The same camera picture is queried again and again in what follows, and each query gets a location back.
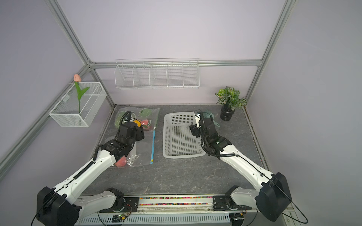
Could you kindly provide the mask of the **green hand brush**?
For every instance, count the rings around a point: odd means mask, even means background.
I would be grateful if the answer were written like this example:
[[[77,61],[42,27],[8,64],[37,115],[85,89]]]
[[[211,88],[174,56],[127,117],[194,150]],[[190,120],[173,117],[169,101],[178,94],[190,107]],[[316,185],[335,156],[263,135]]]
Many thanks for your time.
[[[218,122],[215,121],[215,115],[213,113],[211,113],[210,111],[206,110],[203,112],[203,117],[204,118],[212,118],[213,119],[213,123],[216,127],[220,127],[220,124]]]

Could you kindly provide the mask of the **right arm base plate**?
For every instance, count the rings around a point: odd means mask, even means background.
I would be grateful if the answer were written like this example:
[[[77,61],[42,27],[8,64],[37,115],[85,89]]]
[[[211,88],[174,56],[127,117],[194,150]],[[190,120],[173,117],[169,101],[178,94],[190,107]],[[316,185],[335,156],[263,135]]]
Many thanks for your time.
[[[229,196],[214,195],[213,210],[214,211],[251,211],[252,208],[246,205],[237,205]]]

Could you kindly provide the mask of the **yellow peach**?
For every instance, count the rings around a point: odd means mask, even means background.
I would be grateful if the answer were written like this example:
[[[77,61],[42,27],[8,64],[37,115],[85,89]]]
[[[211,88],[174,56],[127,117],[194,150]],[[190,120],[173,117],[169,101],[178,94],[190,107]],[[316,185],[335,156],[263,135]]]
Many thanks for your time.
[[[133,119],[133,122],[136,123],[138,127],[142,126],[141,122],[137,119]]]

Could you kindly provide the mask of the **white plastic perforated basket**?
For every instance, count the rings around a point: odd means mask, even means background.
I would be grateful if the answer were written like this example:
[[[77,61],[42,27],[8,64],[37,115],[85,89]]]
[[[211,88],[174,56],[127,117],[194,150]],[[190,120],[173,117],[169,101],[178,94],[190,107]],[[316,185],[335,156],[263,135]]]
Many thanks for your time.
[[[206,153],[201,138],[192,135],[189,126],[195,124],[193,112],[170,113],[164,116],[163,156],[169,159],[195,158]]]

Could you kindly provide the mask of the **green artificial plant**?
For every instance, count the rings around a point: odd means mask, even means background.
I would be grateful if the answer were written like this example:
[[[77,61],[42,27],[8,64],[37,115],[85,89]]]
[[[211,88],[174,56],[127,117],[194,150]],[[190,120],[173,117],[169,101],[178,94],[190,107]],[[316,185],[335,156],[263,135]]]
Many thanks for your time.
[[[232,111],[242,108],[247,105],[247,100],[245,98],[240,98],[240,91],[234,89],[233,87],[226,87],[220,89],[215,96],[218,98],[217,104],[224,105],[227,109]]]

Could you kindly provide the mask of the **black plant vase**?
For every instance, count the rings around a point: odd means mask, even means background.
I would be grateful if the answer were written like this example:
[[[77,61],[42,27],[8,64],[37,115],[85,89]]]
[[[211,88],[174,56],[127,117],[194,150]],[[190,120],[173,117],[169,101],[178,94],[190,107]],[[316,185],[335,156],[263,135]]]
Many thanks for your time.
[[[224,104],[221,108],[221,114],[220,114],[220,118],[223,121],[230,121],[232,116],[234,115],[235,111],[232,110],[231,107],[229,107],[228,104]]]

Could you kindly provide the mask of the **clear bag with blue zipper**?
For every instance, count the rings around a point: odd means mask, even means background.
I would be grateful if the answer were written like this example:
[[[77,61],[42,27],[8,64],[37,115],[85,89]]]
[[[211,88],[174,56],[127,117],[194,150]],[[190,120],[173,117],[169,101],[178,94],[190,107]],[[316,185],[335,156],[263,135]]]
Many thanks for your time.
[[[135,143],[134,148],[127,156],[127,165],[123,168],[139,167],[153,163],[155,131],[146,131],[144,134],[145,138]]]

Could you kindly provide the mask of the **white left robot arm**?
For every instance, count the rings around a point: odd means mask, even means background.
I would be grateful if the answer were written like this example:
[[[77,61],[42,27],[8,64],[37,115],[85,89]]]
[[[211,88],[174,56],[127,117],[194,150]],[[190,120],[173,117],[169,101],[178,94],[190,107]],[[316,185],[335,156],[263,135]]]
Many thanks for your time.
[[[46,226],[73,226],[83,217],[101,210],[123,211],[124,194],[115,189],[88,198],[84,190],[106,169],[134,149],[145,138],[143,126],[133,121],[121,123],[115,137],[96,148],[93,158],[73,175],[53,188],[44,187],[37,195],[35,220]]]

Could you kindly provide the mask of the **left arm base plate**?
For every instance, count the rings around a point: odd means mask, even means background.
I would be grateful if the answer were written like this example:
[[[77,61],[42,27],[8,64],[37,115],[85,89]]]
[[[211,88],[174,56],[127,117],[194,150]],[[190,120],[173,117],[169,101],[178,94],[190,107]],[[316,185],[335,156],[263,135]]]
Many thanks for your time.
[[[109,209],[101,210],[100,213],[118,213],[118,212],[126,212],[126,213],[133,213],[137,212],[139,206],[140,198],[136,196],[126,196],[123,198],[121,202],[122,205],[112,207]]]

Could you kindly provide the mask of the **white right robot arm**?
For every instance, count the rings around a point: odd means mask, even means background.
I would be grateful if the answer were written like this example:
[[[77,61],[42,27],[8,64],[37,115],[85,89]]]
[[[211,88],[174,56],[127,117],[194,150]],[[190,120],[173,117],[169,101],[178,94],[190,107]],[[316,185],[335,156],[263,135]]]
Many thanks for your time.
[[[238,206],[255,206],[264,217],[275,222],[292,203],[286,177],[262,168],[242,154],[231,141],[217,133],[212,117],[205,118],[197,112],[194,118],[195,123],[189,128],[193,136],[201,139],[204,152],[229,164],[257,191],[257,195],[247,198],[237,186],[231,189],[228,198]]]

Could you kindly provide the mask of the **green printed zip-top bag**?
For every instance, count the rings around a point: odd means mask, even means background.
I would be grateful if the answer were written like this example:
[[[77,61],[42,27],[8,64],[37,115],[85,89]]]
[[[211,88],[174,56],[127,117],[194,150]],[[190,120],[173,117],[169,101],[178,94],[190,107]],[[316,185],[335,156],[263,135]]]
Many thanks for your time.
[[[127,111],[132,112],[131,121],[133,121],[133,119],[137,119],[141,122],[142,120],[149,119],[149,120],[152,120],[151,130],[149,130],[149,131],[156,129],[156,125],[157,125],[159,113],[160,113],[160,108],[145,108],[145,107],[123,107],[123,108],[121,108],[117,112],[116,119],[114,122],[114,126],[117,129],[119,128],[121,118]]]

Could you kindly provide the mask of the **pink peach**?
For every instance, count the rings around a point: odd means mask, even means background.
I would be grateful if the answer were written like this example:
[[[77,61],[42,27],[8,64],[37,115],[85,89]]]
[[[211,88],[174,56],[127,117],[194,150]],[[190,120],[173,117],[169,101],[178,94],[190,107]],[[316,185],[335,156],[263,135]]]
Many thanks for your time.
[[[141,125],[142,125],[143,129],[146,131],[151,130],[151,124],[152,124],[152,120],[149,120],[149,119],[145,119],[145,120],[141,121]]]
[[[120,160],[118,160],[116,163],[115,163],[115,166],[120,168],[120,167],[124,167],[127,165],[127,157],[126,156],[123,156]]]

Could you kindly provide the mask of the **white vent grille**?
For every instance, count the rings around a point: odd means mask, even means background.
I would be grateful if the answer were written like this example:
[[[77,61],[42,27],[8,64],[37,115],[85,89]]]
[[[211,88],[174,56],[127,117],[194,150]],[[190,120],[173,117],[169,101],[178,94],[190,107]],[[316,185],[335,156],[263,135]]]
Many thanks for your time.
[[[120,214],[92,214],[80,219],[77,226],[133,226],[133,225],[194,225],[226,224],[230,225],[227,213],[193,214],[132,214],[122,219]]]

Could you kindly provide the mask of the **pink artificial tulip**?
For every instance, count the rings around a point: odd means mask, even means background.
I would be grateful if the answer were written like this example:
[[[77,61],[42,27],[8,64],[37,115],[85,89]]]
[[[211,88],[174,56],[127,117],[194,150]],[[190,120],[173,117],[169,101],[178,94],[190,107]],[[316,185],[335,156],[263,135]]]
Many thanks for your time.
[[[82,96],[89,90],[90,87],[81,88],[79,83],[82,81],[79,74],[74,75],[74,86],[77,91],[77,99],[78,99],[78,110],[79,114],[81,113],[81,98]]]

